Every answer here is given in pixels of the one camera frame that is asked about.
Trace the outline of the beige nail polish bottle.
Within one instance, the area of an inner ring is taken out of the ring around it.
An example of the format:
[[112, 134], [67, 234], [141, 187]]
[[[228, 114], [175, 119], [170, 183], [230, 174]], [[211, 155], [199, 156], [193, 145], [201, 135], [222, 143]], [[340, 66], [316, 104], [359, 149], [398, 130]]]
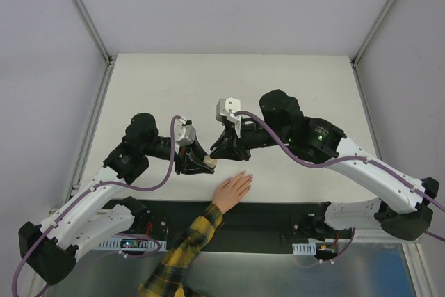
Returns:
[[212, 159], [212, 158], [209, 157], [209, 156], [206, 156], [206, 157], [204, 158], [204, 163], [205, 163], [208, 167], [210, 167], [211, 169], [214, 169], [214, 168], [216, 167], [217, 162], [218, 162], [217, 159]]

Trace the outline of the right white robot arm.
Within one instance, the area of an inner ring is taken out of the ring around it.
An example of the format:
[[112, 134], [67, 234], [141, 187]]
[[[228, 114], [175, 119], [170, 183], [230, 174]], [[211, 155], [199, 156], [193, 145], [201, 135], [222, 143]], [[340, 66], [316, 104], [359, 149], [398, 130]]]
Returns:
[[417, 179], [369, 154], [344, 130], [322, 118], [304, 115], [298, 100], [272, 90], [259, 100], [261, 117], [244, 111], [237, 99], [220, 99], [216, 120], [224, 131], [211, 146], [211, 158], [247, 161], [253, 149], [279, 146], [297, 164], [333, 170], [375, 195], [351, 203], [325, 202], [312, 218], [311, 231], [321, 240], [336, 231], [381, 228], [414, 241], [428, 232], [439, 182]]

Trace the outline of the yellow plaid sleeve forearm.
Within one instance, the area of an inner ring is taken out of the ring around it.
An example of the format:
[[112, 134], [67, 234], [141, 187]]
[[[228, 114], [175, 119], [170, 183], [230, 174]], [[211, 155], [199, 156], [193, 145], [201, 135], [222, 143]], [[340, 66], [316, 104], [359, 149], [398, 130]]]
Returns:
[[198, 253], [212, 240], [223, 221], [217, 206], [210, 204], [181, 240], [171, 247], [152, 274], [139, 287], [140, 296], [201, 296], [184, 284], [188, 267]]

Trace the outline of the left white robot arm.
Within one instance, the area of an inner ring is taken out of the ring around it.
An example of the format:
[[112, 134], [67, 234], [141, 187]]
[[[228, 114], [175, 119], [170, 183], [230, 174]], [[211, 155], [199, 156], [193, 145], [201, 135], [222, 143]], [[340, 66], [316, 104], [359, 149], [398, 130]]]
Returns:
[[147, 192], [161, 188], [173, 172], [212, 174], [216, 167], [216, 160], [199, 144], [191, 120], [173, 117], [170, 135], [163, 137], [154, 116], [139, 113], [87, 187], [40, 223], [26, 222], [20, 227], [20, 264], [28, 264], [47, 285], [54, 286], [102, 241], [127, 230], [141, 233], [147, 225], [147, 211], [133, 197], [123, 199], [104, 217], [96, 214], [124, 189], [141, 190], [134, 182], [149, 168], [151, 157], [167, 160], [169, 165], [165, 177], [158, 185], [147, 187]]

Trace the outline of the person's hand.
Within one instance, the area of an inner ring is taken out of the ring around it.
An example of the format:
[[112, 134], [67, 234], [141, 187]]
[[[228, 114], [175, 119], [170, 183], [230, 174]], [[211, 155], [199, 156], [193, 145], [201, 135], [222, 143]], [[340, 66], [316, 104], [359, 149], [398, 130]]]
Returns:
[[235, 207], [249, 192], [253, 175], [241, 172], [225, 180], [213, 194], [212, 204], [217, 206], [222, 214]]

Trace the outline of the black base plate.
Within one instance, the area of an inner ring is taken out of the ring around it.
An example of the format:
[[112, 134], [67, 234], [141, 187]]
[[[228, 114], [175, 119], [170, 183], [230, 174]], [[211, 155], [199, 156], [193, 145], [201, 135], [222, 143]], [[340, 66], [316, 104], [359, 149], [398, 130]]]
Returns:
[[[130, 234], [147, 234], [171, 248], [207, 208], [207, 201], [141, 200]], [[325, 221], [328, 203], [240, 203], [223, 216], [207, 252], [290, 254], [311, 239], [349, 239], [350, 228], [334, 230]]]

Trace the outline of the left aluminium frame rail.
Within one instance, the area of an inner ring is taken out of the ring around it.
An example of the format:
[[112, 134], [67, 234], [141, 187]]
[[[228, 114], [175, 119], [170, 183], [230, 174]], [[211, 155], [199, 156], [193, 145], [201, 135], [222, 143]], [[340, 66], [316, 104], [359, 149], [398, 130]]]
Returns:
[[80, 188], [84, 170], [88, 162], [88, 156], [90, 153], [92, 141], [95, 136], [97, 123], [99, 121], [100, 113], [102, 111], [103, 103], [106, 97], [106, 92], [108, 90], [108, 85], [112, 77], [116, 60], [117, 56], [111, 57], [110, 61], [106, 64], [104, 68], [104, 73], [101, 76], [98, 87], [95, 89], [92, 100], [92, 106], [88, 113], [86, 125], [84, 127], [81, 137], [81, 142], [79, 144], [79, 148], [75, 155], [74, 163], [72, 165], [69, 177], [67, 179], [67, 184], [63, 191], [63, 196], [60, 202], [61, 205], [64, 205], [66, 202], [68, 202], [71, 198], [72, 192], [79, 190]]

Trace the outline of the aluminium frame rail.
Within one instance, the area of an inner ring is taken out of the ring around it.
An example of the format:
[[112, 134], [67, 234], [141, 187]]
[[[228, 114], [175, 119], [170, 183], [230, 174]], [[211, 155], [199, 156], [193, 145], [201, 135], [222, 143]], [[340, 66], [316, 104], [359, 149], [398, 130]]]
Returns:
[[116, 60], [117, 56], [111, 57], [110, 61], [106, 64], [104, 68], [104, 73], [101, 76], [98, 87], [95, 89], [92, 100], [92, 106], [88, 113], [86, 125], [84, 127], [81, 137], [81, 142], [79, 144], [79, 148], [75, 155], [74, 163], [72, 165], [69, 177], [67, 179], [67, 184], [63, 191], [63, 196], [60, 202], [61, 205], [64, 205], [66, 202], [68, 202], [71, 198], [72, 192], [79, 190], [80, 188], [84, 170], [88, 162], [88, 156], [90, 153], [92, 141], [95, 136], [97, 123], [99, 121], [100, 113], [102, 111], [103, 103], [106, 97], [106, 92], [108, 90], [108, 85], [112, 77]]
[[[366, 120], [368, 122], [373, 147], [377, 155], [376, 158], [368, 162], [371, 166], [371, 180], [373, 181], [371, 190], [379, 199], [386, 203], [390, 203], [396, 197], [398, 190], [401, 191], [401, 196], [405, 196], [415, 193], [416, 189], [413, 184], [409, 183], [406, 176], [403, 176], [401, 172], [394, 170], [391, 166], [388, 166], [380, 160], [381, 151], [375, 134], [371, 110], [359, 78], [357, 66], [353, 63], [351, 67], [366, 115]], [[436, 234], [429, 233], [427, 229], [422, 230], [422, 233], [412, 240], [407, 240], [401, 235], [395, 236], [389, 233], [385, 233], [385, 236], [388, 236], [395, 242], [403, 244], [403, 252], [407, 261], [409, 276], [414, 285], [415, 294], [417, 296], [436, 296], [437, 290], [432, 280], [432, 273], [428, 267], [422, 243], [431, 239], [438, 241], [442, 246], [444, 245], [442, 238]]]

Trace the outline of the right aluminium frame post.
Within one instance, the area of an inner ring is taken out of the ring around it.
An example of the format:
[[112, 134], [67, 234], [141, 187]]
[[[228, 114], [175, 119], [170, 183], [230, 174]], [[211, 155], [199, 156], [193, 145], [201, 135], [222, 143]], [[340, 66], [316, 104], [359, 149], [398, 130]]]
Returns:
[[377, 17], [375, 18], [370, 29], [368, 30], [368, 33], [366, 34], [365, 38], [360, 44], [357, 52], [350, 60], [353, 69], [355, 69], [363, 59], [364, 55], [371, 46], [372, 42], [375, 40], [379, 30], [383, 27], [383, 24], [385, 23], [386, 19], [391, 14], [397, 1], [398, 0], [386, 0], [384, 2]]

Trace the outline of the aluminium frame post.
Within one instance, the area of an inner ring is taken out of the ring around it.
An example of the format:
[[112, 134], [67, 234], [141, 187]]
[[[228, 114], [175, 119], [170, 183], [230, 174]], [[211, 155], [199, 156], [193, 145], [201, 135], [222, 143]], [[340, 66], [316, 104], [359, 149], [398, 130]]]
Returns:
[[109, 65], [112, 62], [113, 57], [108, 51], [84, 1], [71, 0], [71, 2], [101, 58], [104, 60], [105, 64]]
[[368, 33], [366, 34], [365, 38], [360, 44], [357, 52], [350, 60], [353, 69], [355, 69], [363, 59], [364, 55], [371, 46], [372, 42], [375, 40], [379, 30], [383, 27], [383, 24], [385, 23], [386, 19], [391, 14], [397, 1], [398, 0], [386, 0], [384, 2], [377, 17], [375, 18], [370, 29], [368, 30]]

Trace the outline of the right aluminium frame rail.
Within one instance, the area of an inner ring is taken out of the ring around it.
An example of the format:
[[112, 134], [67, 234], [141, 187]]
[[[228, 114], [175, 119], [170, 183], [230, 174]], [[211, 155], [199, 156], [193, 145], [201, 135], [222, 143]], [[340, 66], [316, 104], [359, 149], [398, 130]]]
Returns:
[[[398, 190], [401, 191], [401, 196], [405, 196], [415, 193], [416, 189], [413, 184], [409, 183], [406, 176], [403, 176], [401, 172], [394, 170], [391, 166], [388, 166], [380, 160], [381, 151], [375, 134], [371, 110], [359, 78], [357, 66], [353, 63], [351, 67], [366, 115], [366, 120], [368, 122], [373, 147], [377, 155], [376, 158], [368, 162], [371, 166], [371, 180], [373, 181], [371, 190], [379, 199], [386, 203], [390, 203], [396, 197]], [[422, 243], [431, 239], [438, 241], [442, 246], [444, 245], [442, 238], [436, 234], [429, 233], [427, 229], [422, 230], [422, 233], [412, 240], [407, 240], [401, 235], [395, 236], [389, 233], [385, 233], [385, 236], [388, 236], [395, 242], [403, 244], [403, 252], [407, 261], [409, 276], [414, 285], [415, 294], [417, 296], [436, 296], [437, 290], [432, 280], [432, 273], [428, 267]]]

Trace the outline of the left aluminium frame post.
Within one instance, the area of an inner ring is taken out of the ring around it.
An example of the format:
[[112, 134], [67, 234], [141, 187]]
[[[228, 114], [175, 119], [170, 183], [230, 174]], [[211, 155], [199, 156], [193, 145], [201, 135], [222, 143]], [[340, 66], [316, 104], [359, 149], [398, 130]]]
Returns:
[[112, 62], [113, 57], [108, 51], [84, 1], [71, 0], [71, 2], [101, 58], [104, 60], [105, 64], [109, 65]]

